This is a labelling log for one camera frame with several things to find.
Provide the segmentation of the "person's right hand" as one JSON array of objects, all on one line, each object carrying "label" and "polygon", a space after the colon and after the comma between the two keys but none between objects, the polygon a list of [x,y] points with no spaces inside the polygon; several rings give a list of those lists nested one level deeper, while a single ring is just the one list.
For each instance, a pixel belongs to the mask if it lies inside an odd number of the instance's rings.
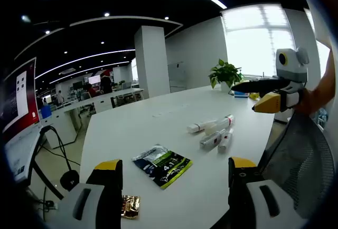
[{"label": "person's right hand", "polygon": [[303,89],[301,101],[294,109],[299,113],[309,116],[321,107],[320,102],[320,94],[317,90]]}]

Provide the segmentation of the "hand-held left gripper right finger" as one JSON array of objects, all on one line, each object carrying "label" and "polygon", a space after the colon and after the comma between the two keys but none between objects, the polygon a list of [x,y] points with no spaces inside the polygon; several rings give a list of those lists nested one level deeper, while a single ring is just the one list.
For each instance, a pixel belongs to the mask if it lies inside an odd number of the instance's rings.
[{"label": "hand-held left gripper right finger", "polygon": [[292,198],[274,181],[263,179],[251,160],[230,157],[228,176],[232,228],[301,228],[304,225]]}]

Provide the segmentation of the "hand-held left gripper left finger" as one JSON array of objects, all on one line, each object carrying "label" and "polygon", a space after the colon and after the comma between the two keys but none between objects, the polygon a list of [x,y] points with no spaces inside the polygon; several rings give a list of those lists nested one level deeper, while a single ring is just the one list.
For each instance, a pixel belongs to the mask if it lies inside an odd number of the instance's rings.
[{"label": "hand-held left gripper left finger", "polygon": [[61,228],[121,228],[123,161],[99,163],[61,200]]}]

